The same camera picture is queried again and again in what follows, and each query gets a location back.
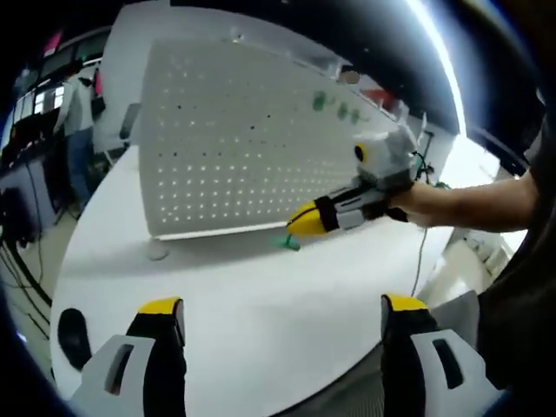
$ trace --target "desk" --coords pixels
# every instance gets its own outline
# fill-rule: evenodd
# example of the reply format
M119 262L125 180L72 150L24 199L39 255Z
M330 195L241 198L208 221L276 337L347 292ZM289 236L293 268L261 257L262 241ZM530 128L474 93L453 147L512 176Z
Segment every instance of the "desk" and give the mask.
M420 287L451 232L429 230ZM94 353L125 334L142 304L171 295L185 303L188 415L271 415L346 373L380 339L381 294L411 291L424 232L382 219L299 252L270 244L281 233L166 242L169 256L150 261L131 147L85 209L54 293L50 347L62 396L81 382L57 343L65 308L83 312Z

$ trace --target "human arm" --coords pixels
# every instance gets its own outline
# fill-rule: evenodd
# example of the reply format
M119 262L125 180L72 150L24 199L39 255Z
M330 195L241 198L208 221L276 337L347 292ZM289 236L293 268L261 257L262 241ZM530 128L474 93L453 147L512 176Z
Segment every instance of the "human arm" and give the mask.
M527 228L539 191L529 171L519 180L504 180L466 189L436 189L420 182L395 196L391 208L407 213L424 227L453 226L488 232Z
M52 133L55 135L58 133L60 128L63 126L63 123L68 117L68 113L70 112L70 105L71 99L73 98L74 94L74 87L71 83L65 83L63 85L63 99L62 99L62 106L60 106L60 111L58 113L58 118L56 120L56 124L52 130Z

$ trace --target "black mouse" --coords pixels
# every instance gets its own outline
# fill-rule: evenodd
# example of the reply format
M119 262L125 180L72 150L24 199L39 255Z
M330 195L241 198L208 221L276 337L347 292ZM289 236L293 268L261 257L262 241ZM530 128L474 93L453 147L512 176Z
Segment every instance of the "black mouse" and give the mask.
M62 311L58 322L58 343L69 364L78 371L83 370L92 354L87 336L87 324L81 311L75 308Z

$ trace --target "round white table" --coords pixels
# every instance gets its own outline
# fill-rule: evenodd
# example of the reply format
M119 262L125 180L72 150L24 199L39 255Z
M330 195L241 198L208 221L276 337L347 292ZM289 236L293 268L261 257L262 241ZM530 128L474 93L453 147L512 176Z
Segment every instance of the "round white table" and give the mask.
M428 231L421 288L452 230ZM81 375L57 341L65 308L87 321L94 353L125 334L137 309L167 296L185 304L185 404L192 417L261 417L345 374L380 340L383 293L409 294L424 231L381 219L348 233L276 248L265 230L165 242L147 257L137 148L103 181L71 237L54 293L50 348L68 399Z

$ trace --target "white pegboard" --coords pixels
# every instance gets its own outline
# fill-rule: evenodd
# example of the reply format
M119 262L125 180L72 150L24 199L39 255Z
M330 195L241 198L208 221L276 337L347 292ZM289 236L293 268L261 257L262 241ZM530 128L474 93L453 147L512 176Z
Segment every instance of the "white pegboard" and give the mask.
M395 129L323 74L241 43L156 41L142 90L149 232L285 222L355 175L354 135Z

